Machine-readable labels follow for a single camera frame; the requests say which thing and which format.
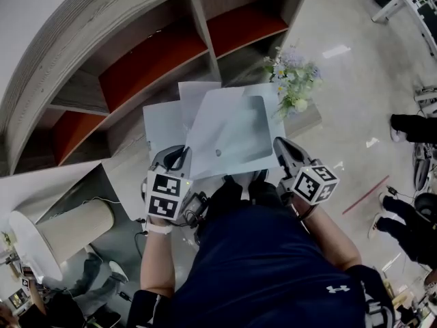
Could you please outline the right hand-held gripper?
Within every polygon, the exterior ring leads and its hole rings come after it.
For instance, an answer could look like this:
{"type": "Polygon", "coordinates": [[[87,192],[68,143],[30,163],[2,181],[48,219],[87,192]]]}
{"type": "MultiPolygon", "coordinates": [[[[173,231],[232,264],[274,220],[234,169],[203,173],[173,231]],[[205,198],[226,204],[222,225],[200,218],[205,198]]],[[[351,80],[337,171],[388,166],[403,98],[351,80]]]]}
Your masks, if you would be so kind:
{"type": "Polygon", "coordinates": [[[282,198],[298,195],[306,203],[315,206],[330,199],[340,179],[327,165],[310,165],[308,153],[284,137],[275,137],[273,149],[279,165],[287,170],[294,167],[282,178],[277,192],[282,198]]]}

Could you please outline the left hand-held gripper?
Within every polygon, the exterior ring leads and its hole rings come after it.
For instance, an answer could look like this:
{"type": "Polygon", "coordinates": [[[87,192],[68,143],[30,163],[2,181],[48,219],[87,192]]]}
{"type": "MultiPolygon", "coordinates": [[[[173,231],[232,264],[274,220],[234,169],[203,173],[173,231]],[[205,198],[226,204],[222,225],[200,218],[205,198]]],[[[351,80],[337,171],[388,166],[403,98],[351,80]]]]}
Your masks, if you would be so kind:
{"type": "Polygon", "coordinates": [[[145,183],[147,216],[178,219],[193,185],[189,179],[191,162],[192,150],[184,145],[171,146],[156,154],[145,183]]]}

